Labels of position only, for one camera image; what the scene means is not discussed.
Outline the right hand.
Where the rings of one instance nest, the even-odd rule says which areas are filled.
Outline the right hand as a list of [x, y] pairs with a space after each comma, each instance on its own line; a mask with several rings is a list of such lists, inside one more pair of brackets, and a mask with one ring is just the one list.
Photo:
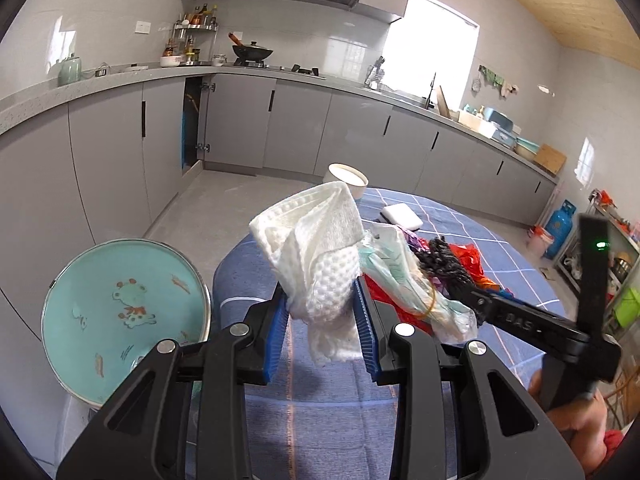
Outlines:
[[585, 474], [592, 474], [604, 461], [608, 449], [604, 439], [608, 408], [596, 390], [591, 400], [576, 399], [547, 412], [559, 432], [569, 432], [570, 448]]

